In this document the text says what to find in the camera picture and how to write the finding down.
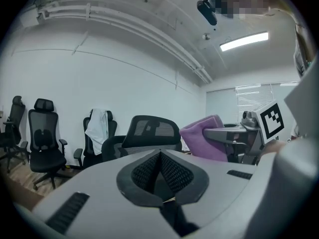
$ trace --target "chair base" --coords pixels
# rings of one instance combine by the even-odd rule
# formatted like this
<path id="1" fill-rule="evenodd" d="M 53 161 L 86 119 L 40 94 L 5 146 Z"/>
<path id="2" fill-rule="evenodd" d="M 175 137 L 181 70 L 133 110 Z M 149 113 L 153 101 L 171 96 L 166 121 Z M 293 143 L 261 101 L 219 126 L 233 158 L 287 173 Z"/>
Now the chair base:
<path id="1" fill-rule="evenodd" d="M 12 158 L 21 160 L 22 164 L 25 165 L 25 160 L 23 158 L 21 158 L 21 157 L 16 156 L 19 153 L 23 153 L 23 151 L 21 151 L 18 146 L 14 146 L 12 148 L 5 147 L 4 151 L 5 151 L 5 155 L 0 157 L 0 160 L 3 160 L 5 158 L 7 158 L 7 163 L 6 163 L 6 172 L 7 173 L 10 173 L 10 168 L 9 167 L 10 167 L 10 161 L 11 161 Z"/>
<path id="2" fill-rule="evenodd" d="M 37 184 L 46 180 L 46 179 L 51 179 L 51 183 L 52 183 L 52 187 L 53 189 L 55 189 L 55 183 L 54 183 L 54 178 L 58 177 L 58 178 L 67 178 L 67 179 L 71 179 L 72 176 L 69 175 L 64 175 L 64 174 L 59 174 L 57 173 L 57 171 L 54 172 L 48 172 L 45 175 L 43 175 L 41 178 L 37 179 L 36 181 L 33 182 L 33 189 L 34 190 L 38 190 Z"/>

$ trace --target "window blinds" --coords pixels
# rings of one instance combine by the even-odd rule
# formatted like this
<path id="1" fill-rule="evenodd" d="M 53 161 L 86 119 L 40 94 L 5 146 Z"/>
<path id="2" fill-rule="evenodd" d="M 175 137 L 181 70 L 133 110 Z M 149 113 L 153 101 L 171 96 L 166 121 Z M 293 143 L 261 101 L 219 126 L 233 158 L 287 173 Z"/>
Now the window blinds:
<path id="1" fill-rule="evenodd" d="M 236 88 L 236 96 L 238 100 L 238 122 L 241 121 L 244 111 L 252 111 L 274 99 L 270 84 Z"/>
<path id="2" fill-rule="evenodd" d="M 291 137 L 294 118 L 284 99 L 293 88 L 294 86 L 280 84 L 258 84 L 208 92 L 206 115 L 219 115 L 223 123 L 240 122 L 244 111 L 252 111 L 265 102 L 276 99 L 285 123 L 285 129 L 280 132 L 279 140 L 286 141 Z"/>

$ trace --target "black office chair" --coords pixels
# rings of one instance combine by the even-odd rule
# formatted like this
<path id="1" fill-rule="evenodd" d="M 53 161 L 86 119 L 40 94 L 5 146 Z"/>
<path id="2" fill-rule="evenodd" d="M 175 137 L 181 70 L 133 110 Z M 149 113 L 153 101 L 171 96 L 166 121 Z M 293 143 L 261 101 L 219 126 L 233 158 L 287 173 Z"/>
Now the black office chair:
<path id="1" fill-rule="evenodd" d="M 10 116 L 3 123 L 5 124 L 4 133 L 0 133 L 0 147 L 4 148 L 5 151 L 5 155 L 0 160 L 7 158 L 7 173 L 10 173 L 9 166 L 12 158 L 22 160 L 23 165 L 25 165 L 24 159 L 17 156 L 18 153 L 23 153 L 22 149 L 25 148 L 24 145 L 21 145 L 21 148 L 18 146 L 21 141 L 19 126 L 24 110 L 25 105 L 21 101 L 21 96 L 15 96 L 12 100 Z"/>
<path id="2" fill-rule="evenodd" d="M 168 119 L 139 115 L 133 117 L 127 135 L 114 136 L 102 145 L 103 162 L 150 149 L 181 151 L 178 126 Z M 154 192 L 166 201 L 174 197 L 163 175 L 159 173 Z"/>
<path id="3" fill-rule="evenodd" d="M 58 170 L 66 164 L 64 157 L 64 146 L 66 140 L 60 139 L 62 152 L 56 141 L 56 126 L 58 114 L 54 113 L 53 102 L 46 99 L 37 99 L 34 110 L 29 111 L 29 125 L 31 133 L 30 145 L 30 168 L 36 173 L 46 173 L 40 179 L 34 181 L 34 190 L 41 181 L 51 178 L 52 186 L 55 189 L 54 178 L 71 178 L 63 174 L 58 174 Z"/>
<path id="4" fill-rule="evenodd" d="M 111 111 L 107 111 L 108 114 L 108 127 L 109 127 L 109 138 L 115 135 L 116 128 L 118 126 L 117 122 L 113 120 L 113 115 Z M 91 120 L 91 117 L 87 117 L 83 120 L 84 132 L 86 131 L 88 124 Z M 103 162 L 102 154 L 95 155 L 93 150 L 93 142 L 89 136 L 85 135 L 85 149 L 76 149 L 73 157 L 79 161 L 80 167 L 85 169 L 92 165 L 96 165 Z M 84 160 L 82 164 L 81 156 L 82 151 L 84 155 Z"/>

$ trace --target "office chair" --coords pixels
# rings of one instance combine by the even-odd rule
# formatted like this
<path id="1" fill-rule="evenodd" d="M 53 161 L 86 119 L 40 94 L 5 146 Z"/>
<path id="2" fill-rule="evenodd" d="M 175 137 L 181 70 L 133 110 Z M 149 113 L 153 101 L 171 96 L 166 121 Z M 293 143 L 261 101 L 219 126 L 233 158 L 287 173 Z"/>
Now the office chair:
<path id="1" fill-rule="evenodd" d="M 107 139 L 102 145 L 103 162 L 132 155 L 150 149 L 171 149 L 181 151 L 178 126 L 171 120 L 154 116 L 133 117 L 127 135 Z M 154 194 L 166 201 L 174 192 L 159 173 Z"/>
<path id="2" fill-rule="evenodd" d="M 116 121 L 113 120 L 113 115 L 112 115 L 111 111 L 107 111 L 107 114 L 108 114 L 109 138 L 111 138 L 111 137 L 114 137 L 118 124 Z M 91 120 L 91 116 L 86 117 L 83 120 L 84 132 L 86 131 L 86 128 L 88 127 L 90 120 Z M 85 149 L 84 149 L 84 151 L 83 151 L 83 149 L 80 149 L 80 148 L 76 149 L 74 152 L 74 155 L 73 155 L 73 157 L 79 161 L 80 167 L 83 169 L 103 162 L 102 154 L 99 154 L 99 155 L 94 154 L 93 142 L 92 142 L 91 138 L 89 136 L 87 136 L 86 134 L 84 134 L 84 136 L 85 136 Z M 82 151 L 83 151 L 83 155 L 84 155 L 83 164 L 82 164 L 82 160 L 81 160 Z"/>
<path id="3" fill-rule="evenodd" d="M 4 133 L 0 133 L 0 147 L 4 148 L 5 151 L 5 155 L 0 157 L 0 160 L 7 158 L 7 173 L 10 173 L 9 166 L 12 158 L 21 160 L 23 165 L 25 165 L 24 159 L 17 156 L 18 153 L 23 153 L 22 149 L 25 148 L 24 145 L 21 145 L 21 148 L 17 146 L 21 141 L 19 126 L 24 110 L 25 105 L 21 101 L 21 96 L 15 96 L 12 100 L 10 116 L 3 123 L 5 124 Z"/>
<path id="4" fill-rule="evenodd" d="M 29 111 L 30 125 L 30 168 L 36 173 L 46 173 L 44 176 L 34 181 L 34 190 L 41 181 L 51 178 L 52 186 L 55 189 L 54 178 L 71 178 L 70 176 L 58 174 L 57 171 L 64 167 L 66 159 L 64 157 L 64 146 L 66 140 L 59 139 L 62 144 L 62 152 L 56 141 L 56 126 L 58 114 L 54 113 L 53 101 L 37 99 L 34 109 Z"/>
<path id="5" fill-rule="evenodd" d="M 203 135 L 203 129 L 215 127 L 224 127 L 218 115 L 208 116 L 193 122 L 182 128 L 179 133 L 192 155 L 227 162 L 225 145 L 221 142 L 206 139 Z"/>

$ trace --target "white cloth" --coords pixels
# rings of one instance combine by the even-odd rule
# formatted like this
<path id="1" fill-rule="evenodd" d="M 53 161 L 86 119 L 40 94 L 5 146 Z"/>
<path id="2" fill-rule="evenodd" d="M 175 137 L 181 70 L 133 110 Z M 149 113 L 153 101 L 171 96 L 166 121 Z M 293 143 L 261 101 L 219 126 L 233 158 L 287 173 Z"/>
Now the white cloth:
<path id="1" fill-rule="evenodd" d="M 102 144 L 109 137 L 108 114 L 103 109 L 93 109 L 85 134 L 91 138 L 95 155 L 101 154 Z"/>
<path id="2" fill-rule="evenodd" d="M 181 141 L 181 150 L 182 151 L 189 151 L 189 148 L 188 148 L 187 144 L 185 143 L 183 137 L 180 138 L 180 141 Z"/>
<path id="3" fill-rule="evenodd" d="M 293 136 L 295 138 L 299 137 L 299 128 L 298 128 L 297 122 L 295 120 L 293 122 L 293 127 L 291 129 L 291 133 L 290 134 L 291 134 L 291 136 Z"/>
<path id="4" fill-rule="evenodd" d="M 301 36 L 297 33 L 297 29 L 295 28 L 296 33 L 296 48 L 294 53 L 294 62 L 295 67 L 298 70 L 299 76 L 302 77 L 305 74 L 305 71 L 309 67 L 309 63 L 306 59 L 306 49 L 301 41 Z"/>

